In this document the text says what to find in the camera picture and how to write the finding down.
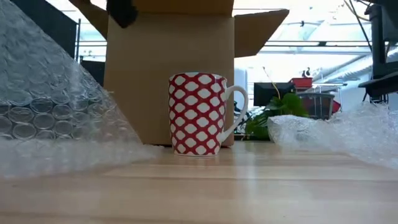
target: mug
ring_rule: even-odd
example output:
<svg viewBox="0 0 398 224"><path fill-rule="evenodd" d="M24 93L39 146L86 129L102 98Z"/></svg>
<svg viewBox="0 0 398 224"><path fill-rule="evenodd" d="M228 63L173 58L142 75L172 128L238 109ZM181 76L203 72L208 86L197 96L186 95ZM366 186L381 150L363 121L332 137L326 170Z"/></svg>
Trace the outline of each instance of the mug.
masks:
<svg viewBox="0 0 398 224"><path fill-rule="evenodd" d="M169 78L169 118L174 153L215 156L248 110L248 93L226 87L227 79L212 73L189 72ZM234 91L244 96L239 118L224 131L226 101Z"/></svg>

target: mug handle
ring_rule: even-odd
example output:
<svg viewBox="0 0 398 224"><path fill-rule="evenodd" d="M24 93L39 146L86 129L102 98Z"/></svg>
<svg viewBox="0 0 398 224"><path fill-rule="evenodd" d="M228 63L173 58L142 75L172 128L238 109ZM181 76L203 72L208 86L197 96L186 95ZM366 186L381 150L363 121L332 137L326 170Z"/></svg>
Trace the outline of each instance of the mug handle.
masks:
<svg viewBox="0 0 398 224"><path fill-rule="evenodd" d="M249 96L248 96L248 93L246 92L246 90L244 90L244 88L242 88L240 86L231 86L231 87L227 88L225 90L226 100L229 99L229 97L231 96L231 93L233 93L234 91L239 91L242 93L242 95L244 97L244 106L241 111L241 114L239 115L239 117L237 118L235 123L232 124L232 126L230 128L228 128L228 130L226 130L220 134L220 137L219 137L220 142L223 142L223 141L225 141L226 138L228 138L228 136L235 130L235 128L238 126L238 124L241 122L244 115L246 115L246 112L248 111Z"/></svg>

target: wooden table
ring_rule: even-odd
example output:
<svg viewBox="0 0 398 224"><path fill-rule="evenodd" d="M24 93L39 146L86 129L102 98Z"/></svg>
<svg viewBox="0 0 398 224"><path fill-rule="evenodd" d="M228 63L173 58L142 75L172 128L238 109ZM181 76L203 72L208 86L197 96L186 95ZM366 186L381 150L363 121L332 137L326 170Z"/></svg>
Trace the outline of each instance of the wooden table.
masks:
<svg viewBox="0 0 398 224"><path fill-rule="evenodd" d="M218 157L0 183L2 224L398 223L398 171L237 142Z"/></svg>

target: black monitor stand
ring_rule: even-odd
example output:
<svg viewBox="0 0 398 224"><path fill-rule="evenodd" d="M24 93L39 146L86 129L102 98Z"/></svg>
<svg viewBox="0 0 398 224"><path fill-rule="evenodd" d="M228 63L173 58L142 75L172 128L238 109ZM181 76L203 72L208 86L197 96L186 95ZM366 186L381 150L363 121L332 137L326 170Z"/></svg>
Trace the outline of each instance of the black monitor stand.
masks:
<svg viewBox="0 0 398 224"><path fill-rule="evenodd" d="M398 91L398 62L387 63L385 41L392 41L385 34L385 21L388 19L386 5L372 5L366 13L372 24L372 55L373 55L373 77L370 81L361 83L359 87L365 88L366 93L371 97L371 101L383 102L385 94ZM398 9L397 4L388 5L388 10L392 7Z"/></svg>

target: red box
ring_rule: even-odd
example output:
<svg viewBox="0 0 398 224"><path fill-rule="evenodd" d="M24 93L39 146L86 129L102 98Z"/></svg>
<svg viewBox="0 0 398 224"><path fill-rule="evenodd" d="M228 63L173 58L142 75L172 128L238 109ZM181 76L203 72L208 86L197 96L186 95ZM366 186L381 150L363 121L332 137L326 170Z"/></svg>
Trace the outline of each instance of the red box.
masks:
<svg viewBox="0 0 398 224"><path fill-rule="evenodd" d="M340 110L341 104L333 100L333 109L331 110L332 113L337 113Z"/></svg>
<svg viewBox="0 0 398 224"><path fill-rule="evenodd" d="M296 88L312 87L312 78L292 78L289 82L293 83Z"/></svg>

